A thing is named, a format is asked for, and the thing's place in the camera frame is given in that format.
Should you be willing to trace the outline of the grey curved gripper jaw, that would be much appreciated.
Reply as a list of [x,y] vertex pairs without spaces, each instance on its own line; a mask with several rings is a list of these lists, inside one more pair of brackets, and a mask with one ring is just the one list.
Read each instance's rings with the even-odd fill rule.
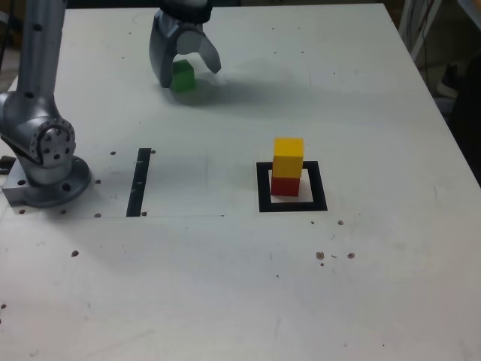
[[177,38],[176,48],[180,55],[197,53],[214,74],[217,74],[222,68],[217,49],[203,32],[183,31]]
[[169,88],[173,79],[173,61],[177,55],[178,22],[162,10],[153,18],[150,35],[150,64],[162,88]]

